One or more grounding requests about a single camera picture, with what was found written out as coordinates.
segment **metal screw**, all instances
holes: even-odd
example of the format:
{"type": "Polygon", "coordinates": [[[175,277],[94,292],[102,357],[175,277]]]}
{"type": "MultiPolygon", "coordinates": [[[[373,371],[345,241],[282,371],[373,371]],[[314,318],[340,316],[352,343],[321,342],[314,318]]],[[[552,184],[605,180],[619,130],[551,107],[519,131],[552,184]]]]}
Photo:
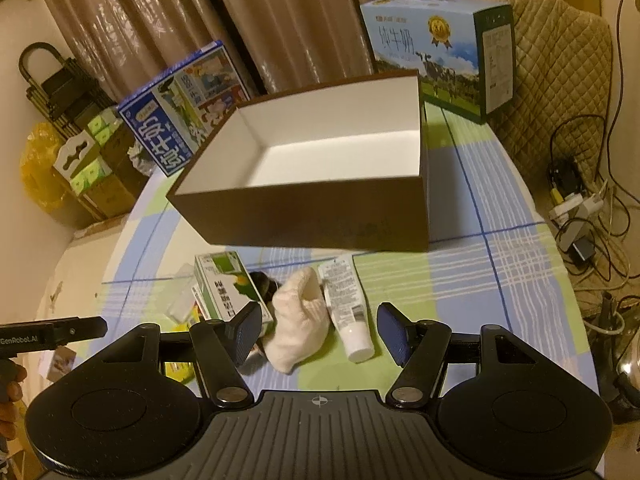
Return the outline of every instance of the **metal screw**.
{"type": "Polygon", "coordinates": [[[216,397],[222,400],[222,402],[241,402],[245,400],[249,394],[244,388],[238,388],[237,386],[228,386],[218,390],[216,397]]]}
{"type": "Polygon", "coordinates": [[[391,392],[391,396],[398,402],[418,402],[422,398],[422,392],[418,388],[403,386],[391,392]]]}

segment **blue milk box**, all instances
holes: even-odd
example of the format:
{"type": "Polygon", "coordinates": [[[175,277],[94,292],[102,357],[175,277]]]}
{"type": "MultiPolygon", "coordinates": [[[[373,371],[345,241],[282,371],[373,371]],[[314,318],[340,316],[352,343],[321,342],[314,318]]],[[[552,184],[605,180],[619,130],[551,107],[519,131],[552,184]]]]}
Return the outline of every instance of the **blue milk box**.
{"type": "Polygon", "coordinates": [[[183,168],[222,117],[248,94],[221,41],[169,67],[118,105],[164,174],[183,168]]]}
{"type": "Polygon", "coordinates": [[[377,69],[417,68],[425,100],[482,124],[513,98],[509,4],[374,0],[360,7],[377,69]]]}

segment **quilted chair cover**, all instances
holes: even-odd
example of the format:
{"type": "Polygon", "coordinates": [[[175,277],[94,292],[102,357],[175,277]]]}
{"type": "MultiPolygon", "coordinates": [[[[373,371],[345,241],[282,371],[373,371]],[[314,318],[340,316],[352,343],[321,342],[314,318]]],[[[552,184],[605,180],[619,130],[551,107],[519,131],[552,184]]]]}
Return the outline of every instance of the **quilted chair cover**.
{"type": "MultiPolygon", "coordinates": [[[[606,20],[562,0],[501,0],[513,7],[514,99],[489,124],[530,189],[546,179],[553,130],[577,114],[606,116],[611,34],[606,20]]],[[[554,158],[575,155],[592,182],[603,138],[598,119],[575,121],[554,140],[554,158]]]]}

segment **plaid tablecloth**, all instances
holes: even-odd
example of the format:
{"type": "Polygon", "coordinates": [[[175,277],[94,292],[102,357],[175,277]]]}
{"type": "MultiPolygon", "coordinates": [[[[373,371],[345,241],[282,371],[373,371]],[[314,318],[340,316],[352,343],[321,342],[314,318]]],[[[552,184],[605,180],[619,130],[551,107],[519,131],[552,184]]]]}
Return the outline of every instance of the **plaid tablecloth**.
{"type": "MultiPolygon", "coordinates": [[[[554,239],[515,167],[489,126],[478,126],[426,106],[430,171],[427,253],[358,253],[356,269],[373,319],[382,301],[409,318],[436,319],[455,332],[478,333],[500,324],[597,391],[580,312],[554,239]]],[[[156,172],[122,232],[95,305],[108,322],[101,340],[79,348],[88,357],[142,322],[164,330],[166,291],[195,254],[212,247],[181,218],[165,194],[173,179],[156,172]]],[[[249,270],[282,282],[295,269],[317,265],[341,251],[308,248],[238,250],[249,270]]],[[[265,360],[242,373],[255,394],[264,388],[303,390],[377,388],[382,394],[399,369],[377,336],[373,359],[352,364],[331,331],[323,348],[291,375],[265,360]]],[[[473,367],[452,367],[446,388],[473,367]]]]}

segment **white cap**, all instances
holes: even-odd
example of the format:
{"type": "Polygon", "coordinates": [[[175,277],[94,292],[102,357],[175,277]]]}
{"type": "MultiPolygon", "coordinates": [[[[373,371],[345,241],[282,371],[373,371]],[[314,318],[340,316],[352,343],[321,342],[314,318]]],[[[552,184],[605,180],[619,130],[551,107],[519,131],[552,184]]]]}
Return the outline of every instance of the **white cap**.
{"type": "Polygon", "coordinates": [[[352,323],[338,330],[338,334],[342,339],[344,353],[352,363],[361,363],[373,357],[373,343],[367,323],[352,323]]]}

